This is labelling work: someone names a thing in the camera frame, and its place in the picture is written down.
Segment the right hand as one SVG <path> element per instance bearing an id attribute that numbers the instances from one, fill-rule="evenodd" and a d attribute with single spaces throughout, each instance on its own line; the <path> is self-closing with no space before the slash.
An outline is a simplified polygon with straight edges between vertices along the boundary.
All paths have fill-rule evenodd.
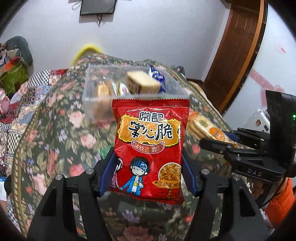
<path id="1" fill-rule="evenodd" d="M 279 182 L 271 184 L 259 179 L 250 179 L 249 181 L 251 194 L 255 198 L 258 207 L 262 208 L 285 188 L 287 178 L 283 177 Z"/>

